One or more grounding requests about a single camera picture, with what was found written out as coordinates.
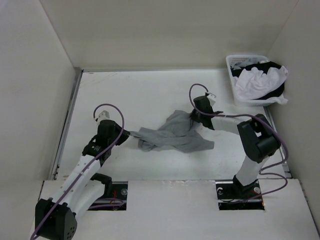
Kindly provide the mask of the grey tank top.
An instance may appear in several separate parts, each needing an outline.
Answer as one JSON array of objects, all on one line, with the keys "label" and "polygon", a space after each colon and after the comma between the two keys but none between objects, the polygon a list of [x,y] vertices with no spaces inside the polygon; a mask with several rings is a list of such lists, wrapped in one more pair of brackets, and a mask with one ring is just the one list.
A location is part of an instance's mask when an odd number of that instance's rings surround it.
[{"label": "grey tank top", "polygon": [[198,124],[190,116],[188,112],[175,110],[158,129],[141,127],[130,135],[138,140],[138,148],[145,152],[167,147],[182,153],[212,150],[215,143],[197,132]]}]

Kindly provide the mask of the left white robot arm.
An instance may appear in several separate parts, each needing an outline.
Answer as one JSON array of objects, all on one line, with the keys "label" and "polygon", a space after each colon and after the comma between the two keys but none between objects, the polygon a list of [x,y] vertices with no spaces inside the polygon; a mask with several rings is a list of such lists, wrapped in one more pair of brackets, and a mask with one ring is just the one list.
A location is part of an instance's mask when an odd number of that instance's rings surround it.
[{"label": "left white robot arm", "polygon": [[112,186],[93,179],[110,157],[112,148],[125,142],[130,133],[124,125],[101,120],[96,135],[83,149],[71,174],[52,196],[40,198],[35,206],[34,232],[30,239],[71,240],[78,220],[98,198],[108,199]]}]

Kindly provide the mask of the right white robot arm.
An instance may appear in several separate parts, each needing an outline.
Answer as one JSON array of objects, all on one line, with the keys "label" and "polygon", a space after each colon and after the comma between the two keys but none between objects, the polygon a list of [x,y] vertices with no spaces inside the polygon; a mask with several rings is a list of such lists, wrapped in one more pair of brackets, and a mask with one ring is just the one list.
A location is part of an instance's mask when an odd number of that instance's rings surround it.
[{"label": "right white robot arm", "polygon": [[218,116],[213,111],[210,99],[204,95],[193,99],[195,109],[190,118],[214,131],[225,131],[240,137],[245,158],[240,170],[232,179],[232,192],[238,198],[245,197],[257,180],[259,171],[281,146],[271,131],[271,126],[263,114],[250,116],[248,120],[237,117]]}]

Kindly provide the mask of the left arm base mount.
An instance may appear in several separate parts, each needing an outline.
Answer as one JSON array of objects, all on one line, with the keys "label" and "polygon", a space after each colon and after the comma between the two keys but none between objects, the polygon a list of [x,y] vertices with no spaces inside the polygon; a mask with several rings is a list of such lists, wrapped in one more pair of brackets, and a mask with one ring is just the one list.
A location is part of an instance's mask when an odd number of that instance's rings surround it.
[{"label": "left arm base mount", "polygon": [[104,194],[93,202],[89,211],[125,211],[129,185],[127,181],[113,181]]}]

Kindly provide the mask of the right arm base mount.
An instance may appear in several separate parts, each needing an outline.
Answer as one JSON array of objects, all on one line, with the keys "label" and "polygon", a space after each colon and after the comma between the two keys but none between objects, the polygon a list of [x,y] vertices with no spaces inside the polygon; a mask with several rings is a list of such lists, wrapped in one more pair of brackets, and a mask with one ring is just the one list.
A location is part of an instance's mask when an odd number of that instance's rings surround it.
[{"label": "right arm base mount", "polygon": [[216,181],[216,194],[220,211],[261,210],[264,211],[259,181],[256,180],[247,189],[240,189],[232,180]]}]

